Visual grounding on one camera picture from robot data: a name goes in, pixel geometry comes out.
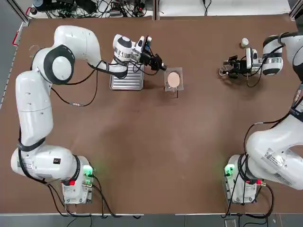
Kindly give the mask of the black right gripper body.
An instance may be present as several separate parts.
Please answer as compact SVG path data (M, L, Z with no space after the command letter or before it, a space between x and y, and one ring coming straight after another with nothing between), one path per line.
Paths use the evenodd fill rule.
M248 72L246 60L235 60L233 62L234 74L245 74Z

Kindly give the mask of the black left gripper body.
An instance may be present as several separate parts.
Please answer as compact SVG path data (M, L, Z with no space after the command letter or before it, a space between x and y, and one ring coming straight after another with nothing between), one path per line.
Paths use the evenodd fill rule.
M151 67L157 66L157 62L154 58L154 55L150 51L141 52L139 63L144 64L145 66L151 66Z

